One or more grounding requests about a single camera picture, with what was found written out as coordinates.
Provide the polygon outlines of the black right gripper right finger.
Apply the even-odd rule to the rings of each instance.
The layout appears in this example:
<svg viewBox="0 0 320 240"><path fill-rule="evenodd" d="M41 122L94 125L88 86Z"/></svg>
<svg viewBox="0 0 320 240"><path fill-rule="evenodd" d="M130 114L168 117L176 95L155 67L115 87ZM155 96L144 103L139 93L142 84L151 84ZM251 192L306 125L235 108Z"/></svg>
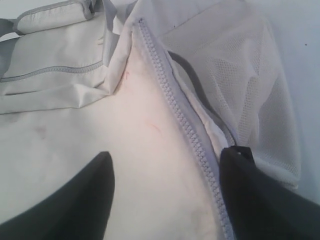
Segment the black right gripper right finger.
<svg viewBox="0 0 320 240"><path fill-rule="evenodd" d="M269 177L249 147L231 146L220 155L219 182L238 240L318 240L320 207Z"/></svg>

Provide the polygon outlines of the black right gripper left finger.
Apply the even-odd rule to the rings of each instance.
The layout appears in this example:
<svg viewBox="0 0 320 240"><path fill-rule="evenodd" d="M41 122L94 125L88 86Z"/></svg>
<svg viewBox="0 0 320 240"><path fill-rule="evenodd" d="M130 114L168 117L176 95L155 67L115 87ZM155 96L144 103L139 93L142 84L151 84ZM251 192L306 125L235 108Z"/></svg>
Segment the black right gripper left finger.
<svg viewBox="0 0 320 240"><path fill-rule="evenodd" d="M63 187L0 225L2 240L102 240L115 191L111 155L100 152Z"/></svg>

